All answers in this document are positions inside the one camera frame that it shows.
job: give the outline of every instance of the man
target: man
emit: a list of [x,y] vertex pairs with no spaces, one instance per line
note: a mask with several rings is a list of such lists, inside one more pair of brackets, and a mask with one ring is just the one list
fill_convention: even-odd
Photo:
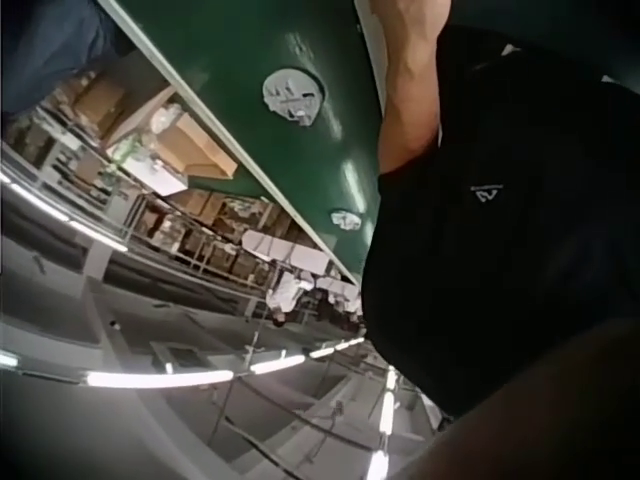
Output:
[[265,302],[272,314],[276,327],[282,327],[287,321],[287,314],[296,308],[300,297],[313,290],[315,282],[309,272],[293,274],[283,272],[275,288],[267,291]]
[[3,128],[59,83],[134,49],[95,0],[5,0],[2,13]]
[[[553,466],[537,457],[550,469],[542,476],[509,468],[567,442],[572,455],[606,452],[599,442],[619,445],[615,435],[603,428],[595,441],[600,427],[576,425],[617,422],[603,391],[626,414],[627,396],[638,399],[637,375],[618,369],[625,358],[637,365],[640,351],[637,320],[623,320],[640,318],[640,100],[525,51],[478,66],[441,112],[436,47],[450,0],[372,7],[388,70],[381,205],[363,280],[367,336],[454,418],[491,397],[469,416],[481,420],[463,419],[457,441],[440,449],[461,468],[438,470],[434,450],[429,478],[561,478],[560,464],[575,473],[573,457],[557,452]],[[589,341],[571,349],[581,335]],[[542,377],[534,365],[545,366]],[[578,365],[603,370],[590,379]],[[551,408],[556,401],[563,407]],[[571,406],[584,416],[568,424]],[[522,439],[528,429],[540,449],[518,458],[519,446],[533,445]],[[523,441],[505,448],[503,433]],[[486,476],[461,472],[472,447]],[[504,469],[489,468],[495,462]]]

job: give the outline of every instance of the black t-shirt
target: black t-shirt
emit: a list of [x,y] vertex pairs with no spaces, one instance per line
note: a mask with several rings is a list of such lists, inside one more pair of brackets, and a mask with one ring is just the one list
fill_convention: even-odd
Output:
[[440,147],[380,178],[363,307],[380,354],[458,416],[640,318],[640,99],[516,56],[449,108]]

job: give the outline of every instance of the cardboard box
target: cardboard box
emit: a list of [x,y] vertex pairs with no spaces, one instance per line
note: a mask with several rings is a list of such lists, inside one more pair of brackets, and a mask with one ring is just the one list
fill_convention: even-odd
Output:
[[149,210],[145,211],[136,226],[136,231],[146,236],[149,230],[151,230],[156,224],[159,217],[160,216],[155,212],[151,212]]
[[96,158],[92,153],[85,153],[78,160],[78,166],[76,167],[75,174],[80,180],[88,185],[93,185],[93,182],[98,178],[98,174],[102,170],[102,162]]
[[188,113],[158,135],[155,150],[185,175],[228,180],[238,167]]
[[174,193],[169,196],[168,199],[185,213],[197,217],[202,213],[202,210],[207,204],[207,200],[209,200],[209,192],[190,189],[184,192]]
[[224,205],[225,198],[226,195],[222,193],[211,193],[202,209],[202,213],[198,215],[198,220],[200,220],[205,225],[213,225],[213,222],[216,220],[218,213],[220,213],[220,210]]
[[103,138],[125,108],[127,92],[109,77],[96,77],[73,105],[80,123]]
[[236,277],[246,279],[253,273],[257,265],[255,257],[246,252],[240,252],[236,262],[233,264],[231,274]]
[[176,93],[173,86],[169,86],[155,95],[151,100],[136,108],[127,105],[125,111],[118,117],[104,139],[106,147],[122,140],[130,133],[146,128],[155,113]]
[[214,247],[213,252],[209,257],[209,266],[216,270],[227,272],[235,258],[235,254],[227,253],[222,248]]
[[203,240],[204,234],[200,232],[192,232],[186,240],[183,239],[184,243],[182,245],[182,248],[193,254],[202,254],[203,250],[201,249],[200,252],[198,252],[198,249],[200,248],[200,245],[203,245],[204,247],[204,244],[202,243]]

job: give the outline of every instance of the pipe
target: pipe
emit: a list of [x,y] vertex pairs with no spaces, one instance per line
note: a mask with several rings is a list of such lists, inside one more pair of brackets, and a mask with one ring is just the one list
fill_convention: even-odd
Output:
[[317,425],[317,424],[313,423],[311,420],[308,420],[307,418],[303,417],[302,415],[300,415],[300,414],[298,414],[296,412],[292,412],[291,410],[289,410],[289,408],[285,407],[281,403],[279,403],[276,400],[272,399],[268,395],[265,395],[264,393],[262,393],[260,390],[258,390],[254,386],[252,386],[249,382],[244,380],[242,377],[239,377],[238,381],[241,382],[248,390],[250,390],[251,392],[256,394],[258,397],[260,397],[263,400],[265,400],[267,403],[270,403],[271,405],[273,405],[274,407],[282,410],[283,412],[288,413],[289,415],[294,417],[296,420],[302,422],[306,426],[311,427],[312,429],[314,429],[314,430],[316,430],[318,432],[324,433],[325,435],[328,435],[329,437],[331,437],[331,438],[333,438],[335,440],[338,440],[339,442],[342,442],[345,445],[349,445],[350,447],[356,448],[358,450],[362,450],[364,452],[373,452],[375,450],[375,448],[372,448],[372,447],[369,447],[367,445],[364,445],[363,443],[360,443],[360,442],[358,442],[356,440],[352,440],[350,438],[343,437],[342,435],[334,433],[334,432],[332,432],[331,430],[329,430],[327,428],[321,427],[320,425]]

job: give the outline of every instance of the white shirt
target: white shirt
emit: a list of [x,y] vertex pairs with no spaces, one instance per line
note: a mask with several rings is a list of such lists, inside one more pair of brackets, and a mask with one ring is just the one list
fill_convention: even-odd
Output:
[[296,308],[298,299],[304,291],[314,287],[313,277],[297,278],[289,272],[284,272],[278,285],[270,289],[265,297],[265,302],[270,309],[279,308],[284,313],[289,313]]

